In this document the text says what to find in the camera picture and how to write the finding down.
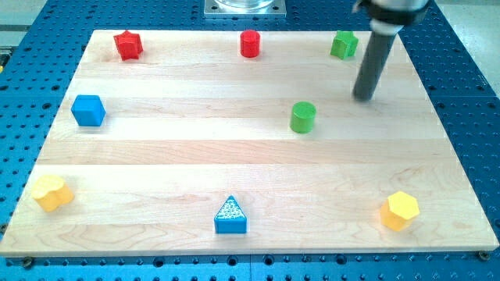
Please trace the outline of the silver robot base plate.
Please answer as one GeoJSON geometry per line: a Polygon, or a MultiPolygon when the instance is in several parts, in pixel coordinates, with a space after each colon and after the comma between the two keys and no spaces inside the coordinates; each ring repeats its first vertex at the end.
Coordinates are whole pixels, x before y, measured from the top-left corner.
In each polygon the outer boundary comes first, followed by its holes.
{"type": "Polygon", "coordinates": [[[287,15],[285,0],[205,0],[205,18],[267,17],[287,15]]]}

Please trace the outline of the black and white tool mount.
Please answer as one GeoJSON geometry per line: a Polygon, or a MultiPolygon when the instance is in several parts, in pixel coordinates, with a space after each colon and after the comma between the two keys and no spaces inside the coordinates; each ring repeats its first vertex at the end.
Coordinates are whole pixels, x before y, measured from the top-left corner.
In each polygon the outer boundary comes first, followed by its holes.
{"type": "Polygon", "coordinates": [[[403,27],[420,23],[429,7],[430,0],[356,0],[352,11],[365,9],[373,32],[395,36],[403,27]]]}

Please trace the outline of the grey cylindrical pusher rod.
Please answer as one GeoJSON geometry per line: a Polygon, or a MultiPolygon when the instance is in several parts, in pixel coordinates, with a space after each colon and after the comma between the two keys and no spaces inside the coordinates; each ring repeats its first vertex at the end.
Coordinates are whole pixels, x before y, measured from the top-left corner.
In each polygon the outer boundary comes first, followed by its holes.
{"type": "Polygon", "coordinates": [[[363,56],[352,96],[356,101],[370,101],[378,85],[390,54],[395,35],[386,35],[373,32],[363,56]]]}

